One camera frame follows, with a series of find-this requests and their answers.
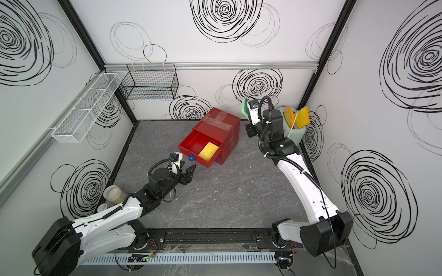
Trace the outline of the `yellow sponge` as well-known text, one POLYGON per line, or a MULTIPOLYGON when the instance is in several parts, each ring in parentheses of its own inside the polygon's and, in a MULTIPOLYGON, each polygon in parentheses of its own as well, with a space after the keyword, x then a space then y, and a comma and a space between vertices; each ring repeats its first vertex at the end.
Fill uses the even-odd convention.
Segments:
POLYGON ((204 148, 200 151, 199 157, 201 157, 206 162, 210 162, 212 160, 219 149, 219 146, 212 142, 208 142, 204 148))

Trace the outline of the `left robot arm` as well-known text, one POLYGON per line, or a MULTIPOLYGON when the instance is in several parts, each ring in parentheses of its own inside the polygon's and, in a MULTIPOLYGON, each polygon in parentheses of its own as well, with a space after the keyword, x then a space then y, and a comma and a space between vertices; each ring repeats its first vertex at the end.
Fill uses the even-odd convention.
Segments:
POLYGON ((150 169, 148 183, 123 202, 104 211, 75 220, 62 217, 48 229, 32 251, 36 276, 67 276, 79 265, 102 254, 142 240, 148 232, 139 218, 160 206, 179 184, 192 182, 196 165, 150 169))

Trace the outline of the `green scouring sponge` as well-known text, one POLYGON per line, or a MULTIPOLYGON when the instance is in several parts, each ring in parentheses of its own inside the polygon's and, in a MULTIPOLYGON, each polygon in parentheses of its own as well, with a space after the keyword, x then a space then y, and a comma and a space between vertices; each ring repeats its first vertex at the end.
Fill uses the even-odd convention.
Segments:
POLYGON ((249 115, 250 115, 250 111, 249 111, 249 108, 248 108, 247 103, 248 103, 248 99, 244 98, 244 99, 242 100, 242 103, 241 103, 241 113, 242 113, 242 114, 245 116, 245 118, 248 120, 248 119, 249 119, 249 115))

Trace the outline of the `red drawer cabinet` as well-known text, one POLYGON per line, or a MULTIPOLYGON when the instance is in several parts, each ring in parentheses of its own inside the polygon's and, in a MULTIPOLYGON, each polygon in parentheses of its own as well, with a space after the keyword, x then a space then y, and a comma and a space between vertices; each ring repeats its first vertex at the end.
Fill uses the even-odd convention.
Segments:
POLYGON ((221 142, 221 153, 226 159, 239 141, 241 119, 218 108, 212 108, 192 130, 202 132, 221 142))

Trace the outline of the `red drawer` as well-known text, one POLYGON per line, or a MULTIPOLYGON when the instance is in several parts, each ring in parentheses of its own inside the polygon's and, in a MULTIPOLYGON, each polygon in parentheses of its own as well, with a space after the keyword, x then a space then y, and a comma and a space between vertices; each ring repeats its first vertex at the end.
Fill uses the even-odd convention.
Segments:
POLYGON ((210 168, 211 165, 215 162, 216 157, 221 153, 221 142, 217 141, 214 138, 211 138, 210 136, 193 130, 179 145, 178 148, 181 153, 184 155, 191 157, 193 156, 195 158, 195 161, 203 165, 204 167, 210 168), (199 157, 200 151, 204 148, 204 146, 208 143, 212 142, 219 146, 219 149, 217 150, 214 158, 210 160, 210 162, 206 162, 201 157, 199 157))
POLYGON ((215 159, 215 162, 218 164, 224 164, 225 161, 226 161, 226 158, 222 154, 219 154, 215 159))

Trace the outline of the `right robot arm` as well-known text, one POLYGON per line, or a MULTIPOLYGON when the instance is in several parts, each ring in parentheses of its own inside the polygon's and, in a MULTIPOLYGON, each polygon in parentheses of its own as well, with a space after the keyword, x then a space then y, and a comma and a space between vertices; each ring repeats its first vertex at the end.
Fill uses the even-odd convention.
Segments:
POLYGON ((249 121, 247 135, 258 136, 260 152, 288 179, 308 219, 306 223, 291 219, 274 223, 274 244, 283 247, 287 243, 298 243, 312 256, 343 246, 352 230, 353 218, 330 201, 311 175, 298 146, 284 133, 286 121, 281 111, 275 109, 266 96, 261 100, 243 99, 242 112, 249 121))

